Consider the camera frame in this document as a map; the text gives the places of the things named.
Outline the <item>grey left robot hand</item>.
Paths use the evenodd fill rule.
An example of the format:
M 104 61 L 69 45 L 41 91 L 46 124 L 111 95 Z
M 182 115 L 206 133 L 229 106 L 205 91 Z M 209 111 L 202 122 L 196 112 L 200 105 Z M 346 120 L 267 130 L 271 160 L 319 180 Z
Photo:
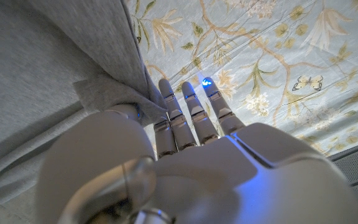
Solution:
M 322 153 L 262 123 L 244 125 L 211 78 L 218 134 L 184 83 L 187 121 L 167 80 L 151 144 L 132 105 L 92 114 L 48 150 L 39 223 L 358 223 L 358 195 Z

